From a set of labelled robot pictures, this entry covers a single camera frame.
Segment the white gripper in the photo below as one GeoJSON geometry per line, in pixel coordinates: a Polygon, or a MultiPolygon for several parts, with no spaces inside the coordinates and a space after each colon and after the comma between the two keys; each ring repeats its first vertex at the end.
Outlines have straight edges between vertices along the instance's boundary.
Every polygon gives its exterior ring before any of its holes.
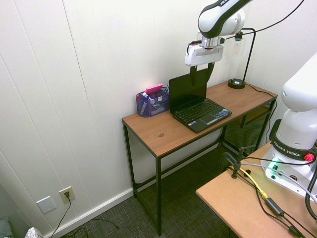
{"type": "Polygon", "coordinates": [[[208,63],[206,70],[206,82],[209,81],[214,69],[214,62],[220,61],[223,54],[223,46],[215,46],[211,50],[206,50],[199,45],[189,46],[185,55],[185,64],[190,66],[190,78],[193,86],[196,84],[197,66],[208,63]]]}

